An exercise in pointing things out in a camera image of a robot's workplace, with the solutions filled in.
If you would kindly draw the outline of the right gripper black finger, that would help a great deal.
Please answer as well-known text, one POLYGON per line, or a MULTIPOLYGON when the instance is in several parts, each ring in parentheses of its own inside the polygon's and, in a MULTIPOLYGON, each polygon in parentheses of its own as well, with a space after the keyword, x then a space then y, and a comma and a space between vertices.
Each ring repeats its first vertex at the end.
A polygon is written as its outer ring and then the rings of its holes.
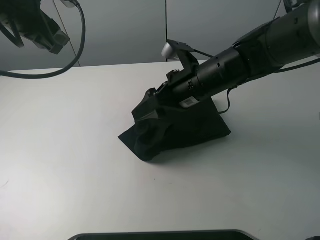
POLYGON ((156 96, 157 95, 157 89, 156 88, 150 88, 149 90, 147 90, 146 92, 146 96, 148 98, 151 98, 153 96, 156 96))

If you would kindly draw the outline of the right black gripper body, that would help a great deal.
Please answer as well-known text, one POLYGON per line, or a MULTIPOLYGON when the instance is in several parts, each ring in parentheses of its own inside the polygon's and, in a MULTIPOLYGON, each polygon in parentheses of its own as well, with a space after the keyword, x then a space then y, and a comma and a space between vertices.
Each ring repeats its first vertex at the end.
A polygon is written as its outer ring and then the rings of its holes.
POLYGON ((197 76, 198 60, 190 51, 177 51, 183 70, 172 70, 163 83, 154 93, 158 98, 186 98, 197 96, 200 93, 200 83, 197 76))

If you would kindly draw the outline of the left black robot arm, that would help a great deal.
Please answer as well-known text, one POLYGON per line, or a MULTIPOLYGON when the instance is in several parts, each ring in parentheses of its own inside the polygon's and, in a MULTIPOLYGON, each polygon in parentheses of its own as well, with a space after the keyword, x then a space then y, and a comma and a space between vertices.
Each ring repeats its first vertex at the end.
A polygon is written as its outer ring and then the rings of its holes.
POLYGON ((41 10, 40 0, 2 0, 0 31, 18 48, 25 46, 26 39, 55 55, 70 41, 56 21, 41 10))

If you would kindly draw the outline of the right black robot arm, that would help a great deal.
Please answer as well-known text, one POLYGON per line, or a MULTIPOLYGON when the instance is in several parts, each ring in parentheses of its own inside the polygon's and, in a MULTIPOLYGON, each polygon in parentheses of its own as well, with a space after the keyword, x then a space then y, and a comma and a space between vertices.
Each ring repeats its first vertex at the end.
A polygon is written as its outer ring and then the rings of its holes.
POLYGON ((303 1, 283 17, 244 35, 227 50, 209 56, 204 63, 198 62, 194 52, 185 43, 168 40, 162 55, 180 60, 183 70, 169 72, 165 83, 145 95, 189 108, 225 90, 290 71, 291 63, 320 53, 320 3, 303 1))

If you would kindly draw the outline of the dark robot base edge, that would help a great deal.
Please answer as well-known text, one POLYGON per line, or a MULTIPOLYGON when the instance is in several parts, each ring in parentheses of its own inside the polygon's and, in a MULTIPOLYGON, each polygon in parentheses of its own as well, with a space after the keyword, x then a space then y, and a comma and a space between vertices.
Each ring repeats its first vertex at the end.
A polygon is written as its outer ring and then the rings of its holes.
POLYGON ((160 232, 82 233, 70 240, 257 240, 241 230, 188 230, 160 232))

